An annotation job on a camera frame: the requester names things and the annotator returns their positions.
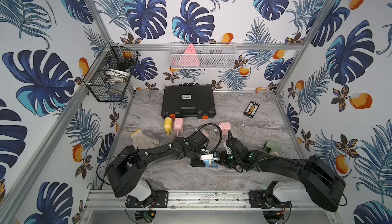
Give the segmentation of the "yellow pencil sharpener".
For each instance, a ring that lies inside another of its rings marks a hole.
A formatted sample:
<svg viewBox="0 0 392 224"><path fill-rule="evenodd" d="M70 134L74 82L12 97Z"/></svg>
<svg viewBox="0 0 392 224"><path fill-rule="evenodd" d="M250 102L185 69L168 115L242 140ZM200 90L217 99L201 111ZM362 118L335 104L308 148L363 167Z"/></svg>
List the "yellow pencil sharpener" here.
<svg viewBox="0 0 392 224"><path fill-rule="evenodd" d="M172 118L165 118L164 119L164 131L166 132L167 136L173 131L173 120Z"/></svg>

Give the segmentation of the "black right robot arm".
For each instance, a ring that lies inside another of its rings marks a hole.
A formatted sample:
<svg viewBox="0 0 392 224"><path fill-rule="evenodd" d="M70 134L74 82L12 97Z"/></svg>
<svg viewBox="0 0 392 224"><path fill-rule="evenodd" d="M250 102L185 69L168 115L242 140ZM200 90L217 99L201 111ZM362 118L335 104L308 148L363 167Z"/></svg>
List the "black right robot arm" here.
<svg viewBox="0 0 392 224"><path fill-rule="evenodd" d="M249 150L232 134L226 140L226 147L227 150L219 154L218 164L240 168L240 172L268 172L294 179L304 185L310 199L324 210L336 212L341 200L346 198L343 178L316 156L289 159Z"/></svg>

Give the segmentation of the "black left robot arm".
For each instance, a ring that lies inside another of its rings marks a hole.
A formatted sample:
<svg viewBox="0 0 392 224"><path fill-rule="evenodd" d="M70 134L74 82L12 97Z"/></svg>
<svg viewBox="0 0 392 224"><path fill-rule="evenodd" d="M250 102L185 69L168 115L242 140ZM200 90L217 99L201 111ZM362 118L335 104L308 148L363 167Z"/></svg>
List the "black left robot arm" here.
<svg viewBox="0 0 392 224"><path fill-rule="evenodd" d="M217 128L219 141L216 146L207 151L205 145L209 139L202 129L208 126ZM207 167L218 160L216 151L223 139L219 125L208 123L199 127L188 137L175 137L169 144L150 148L136 149L134 146L125 147L118 155L108 157L111 162L105 169L108 185L111 186L115 197L123 197L131 193L139 183L145 170L155 164L170 161L190 159L192 167Z"/></svg>

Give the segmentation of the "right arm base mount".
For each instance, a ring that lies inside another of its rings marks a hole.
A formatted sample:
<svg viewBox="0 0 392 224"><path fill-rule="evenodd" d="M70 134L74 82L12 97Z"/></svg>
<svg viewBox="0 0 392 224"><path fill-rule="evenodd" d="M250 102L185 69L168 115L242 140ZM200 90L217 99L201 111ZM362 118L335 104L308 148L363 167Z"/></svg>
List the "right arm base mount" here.
<svg viewBox="0 0 392 224"><path fill-rule="evenodd" d="M265 190L250 190L249 203L251 207L260 209L281 208L283 210L292 208L293 205L291 201L282 202L273 194L274 187L278 183L278 181L271 182Z"/></svg>

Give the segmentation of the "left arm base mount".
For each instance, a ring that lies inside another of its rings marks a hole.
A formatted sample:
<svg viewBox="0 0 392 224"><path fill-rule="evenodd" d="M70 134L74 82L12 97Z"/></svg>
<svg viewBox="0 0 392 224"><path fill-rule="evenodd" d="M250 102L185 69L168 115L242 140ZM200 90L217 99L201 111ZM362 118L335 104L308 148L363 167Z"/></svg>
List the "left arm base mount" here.
<svg viewBox="0 0 392 224"><path fill-rule="evenodd" d="M154 190L147 181L139 181L127 195L126 208L166 208L169 193L166 190Z"/></svg>

